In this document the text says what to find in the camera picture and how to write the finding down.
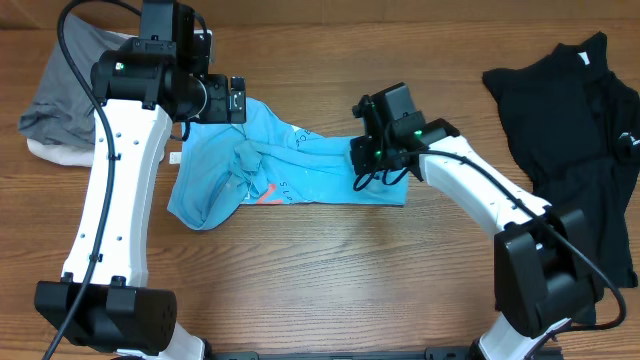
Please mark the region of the light blue printed t-shirt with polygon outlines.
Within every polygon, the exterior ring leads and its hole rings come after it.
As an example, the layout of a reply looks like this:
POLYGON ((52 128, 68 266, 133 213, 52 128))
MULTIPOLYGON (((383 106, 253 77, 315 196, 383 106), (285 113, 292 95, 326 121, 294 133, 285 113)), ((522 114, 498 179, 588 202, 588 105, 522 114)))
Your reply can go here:
POLYGON ((354 190, 349 151, 349 138, 288 124, 250 98, 243 124, 191 125, 168 210, 188 228, 206 231, 242 204, 405 204, 406 179, 386 186, 374 178, 354 190))

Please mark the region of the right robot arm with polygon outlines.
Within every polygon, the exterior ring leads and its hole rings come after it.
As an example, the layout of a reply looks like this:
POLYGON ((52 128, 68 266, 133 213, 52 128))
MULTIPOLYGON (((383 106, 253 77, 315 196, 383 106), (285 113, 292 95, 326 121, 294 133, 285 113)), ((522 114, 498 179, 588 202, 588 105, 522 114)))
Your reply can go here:
POLYGON ((478 223, 493 243, 496 322, 469 348, 435 348, 428 359, 560 359, 546 342, 570 331, 603 297, 595 243, 579 208, 555 208, 484 161, 446 120, 427 121, 399 83, 352 108, 364 135, 350 143, 364 189, 375 175, 412 173, 478 223))

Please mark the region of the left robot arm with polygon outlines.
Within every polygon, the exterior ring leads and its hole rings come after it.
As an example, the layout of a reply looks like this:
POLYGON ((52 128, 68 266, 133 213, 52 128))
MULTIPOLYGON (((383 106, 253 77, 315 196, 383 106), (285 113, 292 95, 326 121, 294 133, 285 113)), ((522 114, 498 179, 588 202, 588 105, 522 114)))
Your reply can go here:
POLYGON ((190 6, 147 1, 139 33, 104 52, 79 84, 94 108, 95 149, 79 230, 56 281, 37 284, 36 310, 57 340, 119 359, 212 357, 177 321, 177 299, 148 285, 147 230, 173 125, 242 124, 241 77, 208 70, 213 37, 190 6))

